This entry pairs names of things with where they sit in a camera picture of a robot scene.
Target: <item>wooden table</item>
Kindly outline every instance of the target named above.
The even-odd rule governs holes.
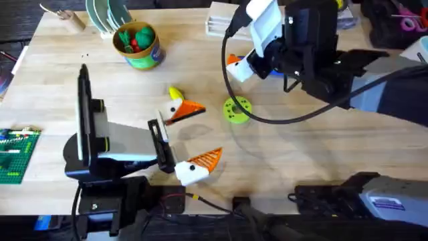
[[[296,213],[286,198],[299,183],[347,179],[357,171],[428,180],[427,129],[376,113],[335,108],[303,123],[266,125],[250,121],[232,125],[223,118],[228,95],[221,75],[221,39],[208,37],[208,9],[131,11],[151,23],[160,35],[166,60],[150,72],[133,70],[109,40],[88,23],[84,33],[69,35],[61,23],[45,14],[37,28],[3,104],[0,127],[33,125],[43,129],[21,185],[0,185],[0,214],[69,214],[77,181],[64,175],[62,149],[76,132],[76,78],[86,63],[94,98],[103,98],[109,120],[145,128],[154,109],[170,99],[168,87],[204,104],[205,114],[168,128],[173,146],[189,156],[223,147],[216,171],[188,187],[230,207],[235,195],[250,195],[264,212]],[[86,13],[78,13],[88,22]],[[339,49],[370,48],[362,25],[340,32]],[[227,53],[246,54],[250,42],[231,40]],[[253,112],[267,118],[299,116],[325,103],[301,90],[282,92],[282,80],[252,78],[234,82],[235,91],[251,100]],[[175,175],[156,167],[140,171],[152,184],[177,184]],[[214,214],[197,201],[187,202],[188,214]]]

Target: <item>black mount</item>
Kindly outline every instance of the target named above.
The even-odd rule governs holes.
[[[99,231],[117,236],[120,229],[135,222],[138,210],[151,215],[183,213],[184,195],[166,199],[159,205],[161,197],[171,193],[185,193],[185,187],[151,186],[146,177],[87,183],[82,187],[78,233],[81,238]]]
[[[63,150],[65,173],[77,179],[82,188],[77,221],[81,238],[86,238],[88,232],[99,231],[117,236],[121,228],[135,222],[138,210],[152,214],[163,207],[158,212],[181,214],[185,208],[184,196],[161,200],[170,193],[185,193],[185,187],[151,186],[144,176],[124,178],[156,164],[165,173],[174,172],[173,154],[169,144],[163,141],[158,121],[148,121],[156,159],[134,162],[99,158],[98,153],[110,149],[109,138],[96,135],[94,113],[104,111],[104,101],[92,99],[88,69],[83,65],[78,78],[78,132],[70,137]]]

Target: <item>green spool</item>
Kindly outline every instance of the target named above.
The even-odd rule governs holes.
[[[244,97],[236,96],[236,99],[244,107],[245,110],[251,113],[252,107],[251,103]],[[235,105],[232,98],[228,98],[223,105],[223,114],[227,121],[233,124],[242,124],[246,123],[249,120],[249,117],[242,113],[240,109]]]

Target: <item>plate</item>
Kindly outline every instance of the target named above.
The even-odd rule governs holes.
[[[109,32],[113,32],[113,28],[108,23],[108,0],[94,0],[95,14],[102,26]]]
[[[110,26],[112,26],[112,28],[117,31],[119,29],[119,25],[117,25],[117,23],[114,22],[113,17],[112,17],[112,12],[110,10],[107,10],[107,15],[108,15],[108,23],[110,24]]]
[[[119,26],[132,21],[131,15],[122,0],[108,0],[108,7],[112,13],[112,19]]]
[[[95,27],[98,28],[98,30],[100,30],[102,33],[107,32],[107,29],[101,24],[100,20],[98,20],[94,9],[94,0],[86,0],[86,11],[88,12],[89,18]]]

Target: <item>pink scissors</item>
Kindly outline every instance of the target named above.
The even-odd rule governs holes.
[[[413,31],[416,30],[418,32],[426,32],[428,27],[425,27],[421,20],[420,15],[412,13],[408,10],[403,4],[399,3],[397,0],[391,0],[395,7],[399,10],[400,16],[403,16],[403,20],[401,20],[401,29],[404,31]]]

